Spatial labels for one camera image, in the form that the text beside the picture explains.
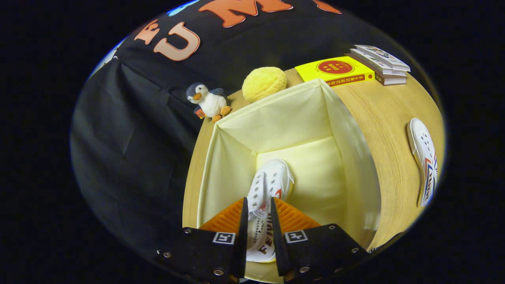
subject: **orange letter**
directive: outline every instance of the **orange letter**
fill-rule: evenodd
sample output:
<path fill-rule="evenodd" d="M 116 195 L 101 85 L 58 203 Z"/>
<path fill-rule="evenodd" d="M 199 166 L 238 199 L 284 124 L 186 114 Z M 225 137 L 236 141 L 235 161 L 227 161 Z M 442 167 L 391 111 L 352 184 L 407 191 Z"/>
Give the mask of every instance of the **orange letter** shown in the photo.
<path fill-rule="evenodd" d="M 321 2 L 319 0 L 312 0 L 314 1 L 316 4 L 317 4 L 317 7 L 323 11 L 327 11 L 327 12 L 332 12 L 332 13 L 335 13 L 335 14 L 342 14 L 341 11 L 331 7 L 330 5 L 324 3 L 324 2 Z"/>
<path fill-rule="evenodd" d="M 154 52 L 159 52 L 173 61 L 181 61 L 192 55 L 200 46 L 198 35 L 184 27 L 184 22 L 175 25 L 169 32 L 169 35 L 178 34 L 188 41 L 188 45 L 183 49 L 177 49 L 167 43 L 167 38 L 162 38 L 155 46 Z"/>
<path fill-rule="evenodd" d="M 261 11 L 263 12 L 277 12 L 293 8 L 293 6 L 281 0 L 214 0 L 203 5 L 198 11 L 211 11 L 224 21 L 223 27 L 229 28 L 245 21 L 245 16 L 238 16 L 232 13 L 232 10 L 257 16 L 258 7 L 256 7 L 256 2 L 261 4 Z"/>
<path fill-rule="evenodd" d="M 155 24 L 155 21 L 157 20 L 158 19 L 150 22 L 147 26 L 145 26 L 145 28 L 141 30 L 140 33 L 138 33 L 134 40 L 142 39 L 145 41 L 145 44 L 149 44 L 154 36 L 160 31 L 160 29 L 156 29 L 158 27 L 158 24 Z"/>

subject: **white sneaker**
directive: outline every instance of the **white sneaker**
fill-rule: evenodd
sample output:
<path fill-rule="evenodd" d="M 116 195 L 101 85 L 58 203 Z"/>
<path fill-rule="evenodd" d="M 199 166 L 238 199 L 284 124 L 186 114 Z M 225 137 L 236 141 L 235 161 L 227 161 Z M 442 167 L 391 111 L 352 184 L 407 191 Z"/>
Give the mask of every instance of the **white sneaker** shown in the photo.
<path fill-rule="evenodd" d="M 294 178 L 286 162 L 273 159 L 255 174 L 247 195 L 249 224 L 246 260 L 271 262 L 275 260 L 270 198 L 285 201 L 291 194 Z"/>
<path fill-rule="evenodd" d="M 423 172 L 419 206 L 426 206 L 433 196 L 438 175 L 437 156 L 428 129 L 424 123 L 414 118 L 407 127 L 412 154 Z"/>

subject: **yellow book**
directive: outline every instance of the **yellow book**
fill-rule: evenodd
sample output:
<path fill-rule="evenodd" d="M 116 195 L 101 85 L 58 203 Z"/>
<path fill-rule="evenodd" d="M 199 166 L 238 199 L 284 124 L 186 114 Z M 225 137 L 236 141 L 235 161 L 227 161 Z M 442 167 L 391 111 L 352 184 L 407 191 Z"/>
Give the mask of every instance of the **yellow book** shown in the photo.
<path fill-rule="evenodd" d="M 314 61 L 295 69 L 305 82 L 321 78 L 330 87 L 375 80 L 372 69 L 349 56 Z"/>

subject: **yellow plush ball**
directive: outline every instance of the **yellow plush ball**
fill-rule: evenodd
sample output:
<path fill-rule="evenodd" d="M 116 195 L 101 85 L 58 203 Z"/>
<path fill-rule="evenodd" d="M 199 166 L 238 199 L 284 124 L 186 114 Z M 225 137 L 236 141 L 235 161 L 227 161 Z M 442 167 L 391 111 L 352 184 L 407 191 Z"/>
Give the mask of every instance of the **yellow plush ball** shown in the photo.
<path fill-rule="evenodd" d="M 244 99 L 255 102 L 273 93 L 286 89 L 286 74 L 277 67 L 254 69 L 245 78 L 242 85 Z"/>

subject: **wooden table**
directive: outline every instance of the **wooden table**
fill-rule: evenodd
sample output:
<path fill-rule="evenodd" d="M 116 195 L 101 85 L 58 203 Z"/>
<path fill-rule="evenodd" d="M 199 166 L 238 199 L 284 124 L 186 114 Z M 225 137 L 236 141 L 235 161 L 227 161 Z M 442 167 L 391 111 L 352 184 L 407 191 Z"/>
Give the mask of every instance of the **wooden table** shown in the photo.
<path fill-rule="evenodd" d="M 285 71 L 287 87 L 303 83 L 293 69 Z M 407 84 L 382 86 L 376 80 L 332 87 L 363 132 L 374 159 L 381 191 L 381 218 L 367 249 L 384 244 L 405 231 L 422 213 L 417 207 L 421 171 L 412 155 L 407 124 L 419 118 L 430 131 L 438 157 L 438 176 L 445 158 L 442 115 L 424 87 L 410 74 Z M 249 104 L 239 90 L 229 97 L 232 112 Z M 196 227 L 201 180 L 214 123 L 205 119 L 189 165 L 182 225 Z"/>

